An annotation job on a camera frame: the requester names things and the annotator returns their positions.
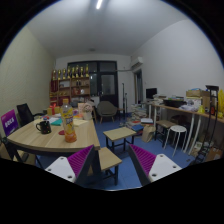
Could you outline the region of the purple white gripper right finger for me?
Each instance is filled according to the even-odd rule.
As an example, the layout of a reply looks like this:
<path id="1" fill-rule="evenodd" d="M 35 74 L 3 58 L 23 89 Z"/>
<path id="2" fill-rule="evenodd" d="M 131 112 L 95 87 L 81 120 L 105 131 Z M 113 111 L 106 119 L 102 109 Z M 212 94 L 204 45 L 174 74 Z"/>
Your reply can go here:
<path id="1" fill-rule="evenodd" d="M 181 167 L 165 154 L 154 155 L 133 144 L 129 145 L 128 153 L 142 186 L 181 170 Z"/>

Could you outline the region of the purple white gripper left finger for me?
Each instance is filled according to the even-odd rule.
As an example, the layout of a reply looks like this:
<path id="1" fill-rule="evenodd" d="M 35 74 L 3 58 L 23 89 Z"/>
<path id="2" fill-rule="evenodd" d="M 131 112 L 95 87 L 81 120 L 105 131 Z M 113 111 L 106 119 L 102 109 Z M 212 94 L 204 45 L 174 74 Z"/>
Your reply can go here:
<path id="1" fill-rule="evenodd" d="M 94 154 L 94 146 L 90 145 L 69 157 L 59 157 L 46 171 L 72 183 L 84 183 Z"/>

